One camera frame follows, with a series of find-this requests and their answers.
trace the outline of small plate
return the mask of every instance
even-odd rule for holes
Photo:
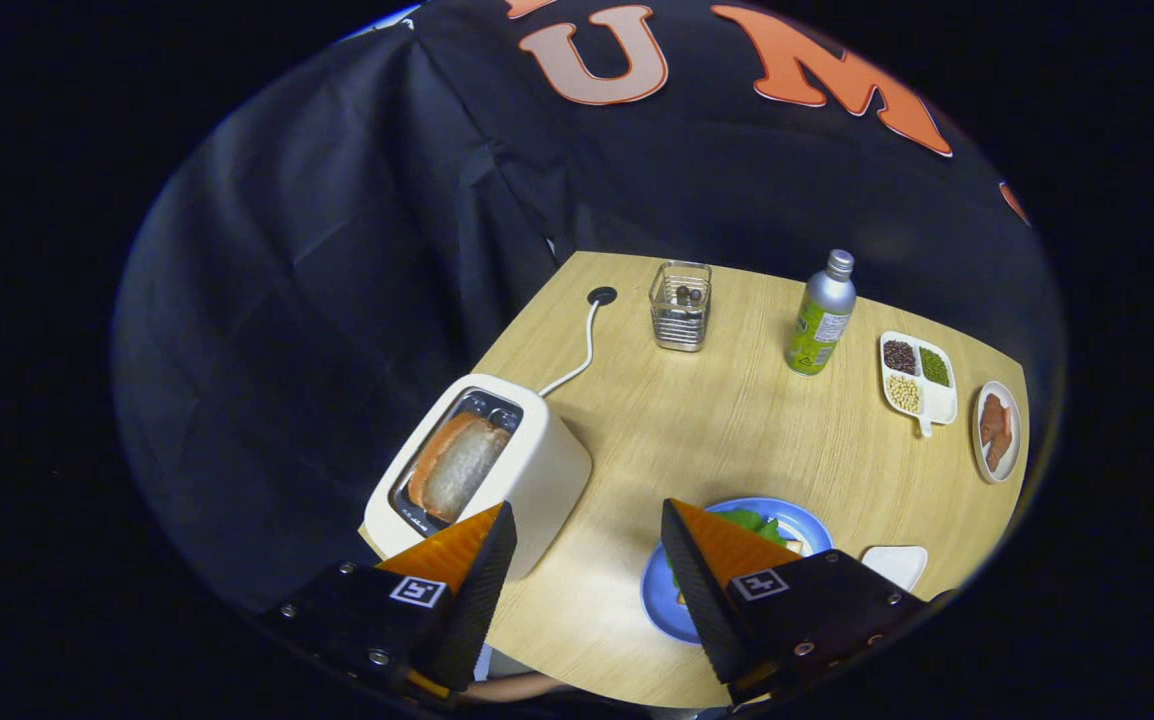
[[[797,539],[804,543],[805,557],[834,547],[825,525],[820,524],[811,512],[792,502],[773,497],[742,497],[718,502],[706,507],[706,510],[710,512],[750,510],[763,515],[765,519],[775,519],[778,532],[782,538],[788,541]],[[697,628],[692,624],[687,607],[676,601],[677,597],[679,590],[674,587],[670,569],[665,562],[665,548],[659,542],[653,555],[649,556],[644,578],[640,579],[640,601],[644,612],[661,632],[677,642],[700,644]]]
[[[990,443],[987,443],[987,447],[981,447],[981,411],[986,408],[986,397],[988,395],[998,396],[999,405],[1012,408],[1012,413],[1007,414],[1007,422],[1012,425],[1012,445],[1001,457],[999,466],[994,473],[986,464],[986,453],[989,451]],[[1012,393],[1007,391],[1007,388],[997,381],[984,383],[979,389],[977,400],[973,407],[973,452],[976,455],[977,468],[981,470],[981,477],[988,483],[1002,483],[1003,480],[1007,480],[1007,474],[1012,473],[1012,468],[1016,467],[1017,456],[1021,450],[1021,411],[1017,407],[1017,402],[1013,400]]]
[[[861,556],[861,564],[876,573],[883,575],[889,583],[902,591],[911,592],[919,582],[920,575],[928,567],[928,552],[916,543],[907,546],[875,546]]]

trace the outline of orange letter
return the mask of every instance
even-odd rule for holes
[[[505,14],[505,17],[511,20],[522,18],[537,8],[541,8],[542,5],[554,3],[554,1],[555,0],[505,0],[505,3],[510,5],[510,10]]]
[[[572,23],[539,29],[523,38],[519,47],[535,55],[550,87],[568,100],[583,105],[642,100],[660,90],[667,76],[665,58],[645,22],[651,14],[653,10],[644,5],[623,5],[590,17],[592,24],[612,29],[613,37],[621,42],[629,63],[622,77],[598,78],[590,74],[572,45],[571,38],[577,32]]]
[[[1021,211],[1020,202],[1017,202],[1017,198],[1012,196],[1012,192],[1007,189],[1006,182],[999,183],[999,195],[1003,196],[1003,201],[1007,202],[1007,208],[1012,208],[1013,213],[1017,213],[1017,217],[1021,218],[1021,223],[1031,224],[1031,219],[1026,218],[1026,213]]]
[[[825,105],[825,95],[807,83],[807,68],[853,115],[864,114],[871,96],[878,91],[884,100],[879,122],[938,155],[947,158],[952,155],[951,143],[937,132],[924,102],[879,68],[848,55],[847,51],[844,59],[837,59],[797,29],[763,13],[728,5],[711,5],[710,9],[720,18],[740,24],[764,61],[764,78],[755,82],[755,92],[772,100],[819,108]]]

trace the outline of white sectioned dish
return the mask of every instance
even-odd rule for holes
[[[1009,447],[1007,451],[1001,457],[999,466],[994,470],[994,473],[986,464],[986,455],[990,450],[990,445],[989,443],[987,443],[987,447],[981,445],[981,410],[986,408],[986,397],[988,395],[998,396],[999,405],[1012,410],[1012,413],[1007,414],[1007,422],[1012,425],[1012,447]],[[973,407],[973,453],[976,455],[977,468],[981,470],[981,477],[988,483],[1002,483],[1003,480],[1007,480],[1007,474],[1012,473],[1012,468],[1017,465],[1017,456],[1021,452],[1021,410],[1017,407],[1017,402],[1013,400],[1012,393],[998,381],[984,383],[979,389]]]
[[[909,373],[901,373],[901,370],[894,370],[884,365],[884,343],[885,342],[905,342],[906,345],[911,346],[911,351],[915,354],[915,373],[911,375]],[[935,352],[935,354],[942,357],[943,363],[946,363],[946,375],[949,381],[951,381],[951,387],[944,387],[942,383],[934,383],[929,378],[924,377],[924,359],[920,355],[919,348],[924,347],[926,350]],[[919,398],[920,407],[919,413],[911,413],[909,410],[902,410],[898,407],[896,402],[893,402],[893,396],[887,389],[887,378],[891,375],[897,375],[900,378],[909,378],[914,381],[916,387],[919,387]],[[911,415],[919,420],[919,432],[923,434],[924,437],[932,437],[932,423],[937,425],[949,425],[952,423],[958,414],[960,414],[960,397],[956,391],[956,368],[951,365],[951,357],[946,354],[946,351],[942,347],[932,345],[930,342],[920,340],[916,337],[911,337],[908,333],[900,333],[897,331],[886,331],[879,336],[879,384],[884,388],[884,398],[887,398],[887,405],[892,406],[892,410],[898,411],[906,415]]]

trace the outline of power cord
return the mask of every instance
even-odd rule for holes
[[[564,375],[564,377],[559,378],[559,381],[549,383],[548,387],[546,387],[545,389],[542,389],[542,391],[539,392],[539,393],[537,393],[537,395],[540,395],[541,397],[548,396],[548,395],[550,395],[550,391],[553,391],[553,389],[555,389],[557,387],[562,387],[562,384],[567,383],[568,381],[571,381],[571,378],[576,378],[577,375],[580,375],[582,370],[585,370],[586,368],[590,368],[590,361],[595,359],[595,338],[594,338],[594,331],[595,331],[595,310],[599,310],[599,300],[592,300],[591,301],[590,314],[586,315],[586,361],[585,361],[585,363],[582,363],[580,366],[578,366],[578,368],[574,369],[574,372],[568,373],[567,375]]]

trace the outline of metal utensil holder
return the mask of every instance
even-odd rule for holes
[[[659,346],[700,350],[710,318],[710,265],[668,260],[658,268],[649,288],[649,305]]]

